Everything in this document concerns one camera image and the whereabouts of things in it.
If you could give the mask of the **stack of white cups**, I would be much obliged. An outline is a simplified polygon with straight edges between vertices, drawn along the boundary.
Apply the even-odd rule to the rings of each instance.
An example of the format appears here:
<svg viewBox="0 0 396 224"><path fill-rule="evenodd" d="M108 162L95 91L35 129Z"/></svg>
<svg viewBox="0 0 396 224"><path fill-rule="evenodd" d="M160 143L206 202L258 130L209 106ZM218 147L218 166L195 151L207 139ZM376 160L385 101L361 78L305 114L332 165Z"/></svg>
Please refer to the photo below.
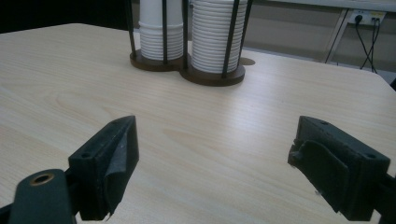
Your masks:
<svg viewBox="0 0 396 224"><path fill-rule="evenodd" d="M182 56L183 20L182 1L166 1L167 59ZM151 60L163 59L163 0L140 1L140 45L142 55Z"/></svg>
<svg viewBox="0 0 396 224"><path fill-rule="evenodd" d="M194 0L191 64L203 72L223 72L235 0ZM248 0L239 0L227 72L238 64Z"/></svg>

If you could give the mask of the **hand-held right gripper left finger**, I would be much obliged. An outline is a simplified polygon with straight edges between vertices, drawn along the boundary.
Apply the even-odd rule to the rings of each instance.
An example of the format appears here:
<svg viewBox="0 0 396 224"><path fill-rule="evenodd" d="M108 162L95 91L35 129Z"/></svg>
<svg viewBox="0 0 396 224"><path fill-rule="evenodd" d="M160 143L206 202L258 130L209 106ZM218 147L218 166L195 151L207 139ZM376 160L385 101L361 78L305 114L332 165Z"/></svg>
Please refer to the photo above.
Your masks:
<svg viewBox="0 0 396 224"><path fill-rule="evenodd" d="M102 220L115 212L138 161L134 116L110 121L68 158L82 219Z"/></svg>

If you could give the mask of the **white power strip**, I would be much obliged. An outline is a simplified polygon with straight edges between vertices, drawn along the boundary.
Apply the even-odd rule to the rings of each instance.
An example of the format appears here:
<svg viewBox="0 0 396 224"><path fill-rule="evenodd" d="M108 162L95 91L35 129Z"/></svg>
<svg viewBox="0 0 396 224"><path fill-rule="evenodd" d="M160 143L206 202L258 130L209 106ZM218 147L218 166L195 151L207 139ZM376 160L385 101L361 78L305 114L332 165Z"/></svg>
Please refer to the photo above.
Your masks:
<svg viewBox="0 0 396 224"><path fill-rule="evenodd" d="M348 20L349 23L355 24L356 18L361 18L360 25L372 25L381 23L386 16L386 12L372 11L363 9L354 9Z"/></svg>

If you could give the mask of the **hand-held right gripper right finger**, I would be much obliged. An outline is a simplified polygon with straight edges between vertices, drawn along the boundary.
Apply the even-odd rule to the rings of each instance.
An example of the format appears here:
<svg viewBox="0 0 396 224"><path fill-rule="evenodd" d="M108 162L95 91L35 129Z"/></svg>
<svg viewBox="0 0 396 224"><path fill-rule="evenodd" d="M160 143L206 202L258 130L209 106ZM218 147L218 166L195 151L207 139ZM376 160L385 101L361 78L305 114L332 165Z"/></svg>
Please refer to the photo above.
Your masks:
<svg viewBox="0 0 396 224"><path fill-rule="evenodd" d="M391 220L390 158L329 122L299 117L288 164L347 220L368 221L374 211Z"/></svg>

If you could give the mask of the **dark wooden cup holder rack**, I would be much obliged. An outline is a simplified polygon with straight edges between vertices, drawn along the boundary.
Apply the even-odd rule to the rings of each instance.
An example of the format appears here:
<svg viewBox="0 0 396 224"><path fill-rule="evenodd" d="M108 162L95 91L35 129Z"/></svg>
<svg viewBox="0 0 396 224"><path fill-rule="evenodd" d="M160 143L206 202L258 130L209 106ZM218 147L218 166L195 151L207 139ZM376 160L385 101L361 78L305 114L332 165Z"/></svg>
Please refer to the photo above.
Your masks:
<svg viewBox="0 0 396 224"><path fill-rule="evenodd" d="M178 71L180 75L186 80L204 86L212 87L226 87L238 84L243 81L246 73L246 69L243 65L238 64L233 71L228 71L231 47L233 43L233 28L236 25L237 10L240 6L240 0L236 0L233 3L233 13L231 17L231 24L229 26L228 40L226 41L227 47L224 52L223 66L220 73L207 73L204 71L197 70L191 64L191 56L188 53L188 15L189 15L189 1L181 0L181 13L183 20L183 52L182 56L169 60L166 56L168 47L167 38L167 12L166 5L167 0L162 0L162 16L163 16L163 59L161 61L155 61L145 58L141 49L135 47L134 41L134 19L133 19L133 7L132 0L124 0L125 12L128 33L130 38L130 44L132 52L130 53L130 63L132 66L152 72L170 72Z"/></svg>

